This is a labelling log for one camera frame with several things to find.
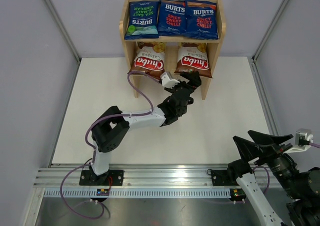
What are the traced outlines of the brown Chuba cassava chips bag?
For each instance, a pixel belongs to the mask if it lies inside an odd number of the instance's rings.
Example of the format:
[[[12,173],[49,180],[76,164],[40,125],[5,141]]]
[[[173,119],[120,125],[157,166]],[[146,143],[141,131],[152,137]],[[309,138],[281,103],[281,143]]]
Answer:
[[[138,42],[137,54],[129,72],[140,71],[160,80],[165,72],[165,50],[164,42]]]

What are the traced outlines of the blue Burts spicy chilli bag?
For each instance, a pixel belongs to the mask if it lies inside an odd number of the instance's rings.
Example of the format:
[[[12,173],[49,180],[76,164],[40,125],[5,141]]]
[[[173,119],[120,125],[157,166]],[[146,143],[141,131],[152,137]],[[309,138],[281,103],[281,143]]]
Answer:
[[[183,0],[160,0],[157,31],[160,36],[183,36],[186,32]]]

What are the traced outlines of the blue Burts sea salt bag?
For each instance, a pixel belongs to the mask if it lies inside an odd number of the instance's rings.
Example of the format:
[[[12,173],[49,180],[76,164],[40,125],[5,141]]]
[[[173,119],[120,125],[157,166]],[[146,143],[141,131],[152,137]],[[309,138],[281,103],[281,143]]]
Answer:
[[[125,40],[158,38],[157,30],[159,1],[129,3],[129,23]]]

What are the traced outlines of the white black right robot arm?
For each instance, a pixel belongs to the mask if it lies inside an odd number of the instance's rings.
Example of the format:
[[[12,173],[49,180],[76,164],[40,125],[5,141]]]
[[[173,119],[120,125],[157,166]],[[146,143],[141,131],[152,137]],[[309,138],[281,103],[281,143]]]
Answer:
[[[258,187],[250,161],[256,166],[266,164],[286,195],[292,200],[286,204],[293,225],[319,225],[320,223],[320,169],[314,167],[300,172],[287,151],[293,145],[293,135],[275,136],[248,131],[251,140],[234,136],[240,159],[227,165],[227,179],[244,191],[261,225],[283,225],[265,194]]]

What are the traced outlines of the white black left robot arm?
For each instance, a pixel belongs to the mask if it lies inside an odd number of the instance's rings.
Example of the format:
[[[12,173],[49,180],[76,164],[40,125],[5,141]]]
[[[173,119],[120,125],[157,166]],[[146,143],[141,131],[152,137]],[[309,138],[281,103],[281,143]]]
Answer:
[[[92,161],[82,167],[80,185],[100,186],[120,184],[110,171],[111,152],[132,130],[163,127],[176,122],[187,112],[194,100],[191,94],[202,84],[199,72],[180,74],[177,80],[169,72],[161,74],[157,83],[170,92],[170,96],[157,106],[144,111],[122,111],[118,106],[108,108],[87,130],[84,140],[93,148]]]

